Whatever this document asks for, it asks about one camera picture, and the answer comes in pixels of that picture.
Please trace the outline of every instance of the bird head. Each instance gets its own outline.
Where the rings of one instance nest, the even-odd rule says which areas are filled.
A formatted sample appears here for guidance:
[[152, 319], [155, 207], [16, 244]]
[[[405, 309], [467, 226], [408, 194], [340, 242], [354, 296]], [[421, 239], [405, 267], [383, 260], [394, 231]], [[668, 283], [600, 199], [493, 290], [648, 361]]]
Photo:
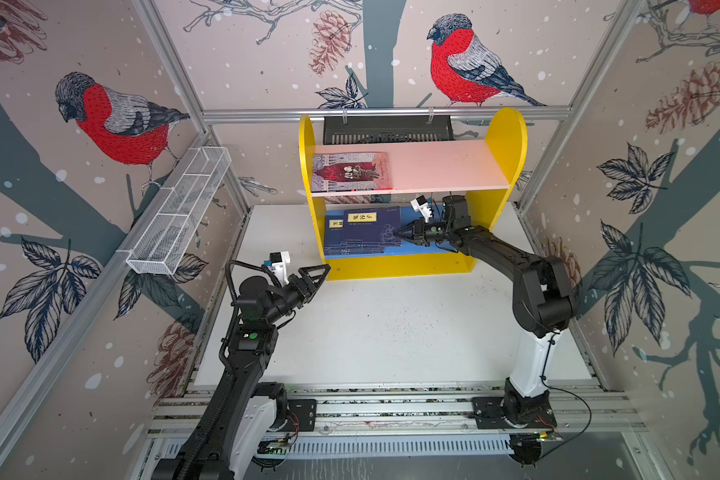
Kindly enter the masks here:
[[72, 72], [67, 74], [56, 85], [56, 102], [59, 104], [59, 113], [64, 121], [74, 118], [77, 121], [86, 121], [83, 95], [88, 88], [96, 82], [86, 74]]
[[467, 15], [461, 13], [443, 15], [432, 25], [427, 40], [432, 40], [440, 47], [451, 33], [462, 28], [466, 30], [472, 29], [472, 22], [469, 21]]

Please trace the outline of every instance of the yellow side panel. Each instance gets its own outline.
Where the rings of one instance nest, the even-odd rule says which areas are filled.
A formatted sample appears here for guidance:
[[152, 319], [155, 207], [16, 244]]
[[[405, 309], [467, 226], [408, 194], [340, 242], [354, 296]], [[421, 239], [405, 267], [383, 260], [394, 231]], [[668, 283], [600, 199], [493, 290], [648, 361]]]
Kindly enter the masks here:
[[525, 165], [528, 129], [523, 115], [514, 108], [499, 110], [490, 121], [485, 143], [507, 177], [509, 188], [470, 191], [466, 197], [472, 223], [492, 230]]
[[298, 121], [298, 157], [302, 165], [302, 180], [307, 195], [309, 213], [312, 216], [312, 226], [315, 227], [317, 248], [320, 251], [320, 260], [325, 263], [326, 256], [322, 251], [322, 239], [326, 229], [326, 199], [312, 196], [312, 157], [315, 155], [315, 132], [312, 130], [312, 121], [304, 115]]
[[476, 259], [463, 254], [424, 254], [331, 258], [328, 280], [356, 280], [387, 276], [468, 274]]

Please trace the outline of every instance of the pink shelf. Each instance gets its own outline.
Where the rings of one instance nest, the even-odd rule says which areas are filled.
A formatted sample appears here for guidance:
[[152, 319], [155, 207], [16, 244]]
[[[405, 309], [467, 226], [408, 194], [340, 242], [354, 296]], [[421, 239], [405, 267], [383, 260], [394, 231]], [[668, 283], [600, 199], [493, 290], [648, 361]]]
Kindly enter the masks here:
[[389, 156], [390, 178], [392, 178], [395, 188], [351, 192], [312, 192], [312, 196], [423, 194], [509, 188], [507, 178], [484, 140], [317, 145], [315, 147], [316, 154], [371, 151], [383, 151]]

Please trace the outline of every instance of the bird illustration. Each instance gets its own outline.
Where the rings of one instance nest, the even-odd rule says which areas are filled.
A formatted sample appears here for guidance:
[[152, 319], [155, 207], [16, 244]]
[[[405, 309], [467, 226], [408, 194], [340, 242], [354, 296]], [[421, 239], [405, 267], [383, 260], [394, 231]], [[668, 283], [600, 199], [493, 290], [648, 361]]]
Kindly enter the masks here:
[[702, 30], [702, 33], [717, 28], [717, 25], [710, 24], [710, 15], [720, 10], [720, 0], [667, 0], [653, 7], [653, 10], [661, 10], [674, 2], [681, 2], [687, 5], [678, 16], [678, 20], [682, 20], [680, 20], [680, 24], [675, 30], [682, 30], [682, 25], [692, 13], [701, 14], [706, 17], [706, 28]]
[[482, 105], [489, 98], [515, 97], [534, 106], [543, 105], [525, 94], [472, 31], [467, 15], [452, 13], [434, 23], [427, 35], [432, 40], [432, 81], [451, 99]]
[[122, 94], [72, 72], [56, 86], [56, 101], [64, 121], [75, 119], [96, 146], [109, 158], [126, 165], [148, 165], [149, 180], [141, 186], [160, 184], [152, 180], [152, 162], [168, 148], [171, 130], [190, 116], [161, 107], [141, 95]]

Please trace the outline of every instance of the dark blue book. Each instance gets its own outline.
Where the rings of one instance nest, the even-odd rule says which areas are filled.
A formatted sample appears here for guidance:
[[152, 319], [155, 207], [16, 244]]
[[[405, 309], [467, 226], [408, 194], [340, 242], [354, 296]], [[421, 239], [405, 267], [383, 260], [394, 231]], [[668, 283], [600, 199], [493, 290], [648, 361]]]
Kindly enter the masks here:
[[361, 208], [345, 210], [341, 242], [348, 246], [400, 246], [394, 236], [400, 228], [400, 207]]
[[326, 233], [323, 236], [324, 255], [383, 254], [383, 246], [347, 245], [342, 242], [344, 219], [340, 215], [326, 216]]

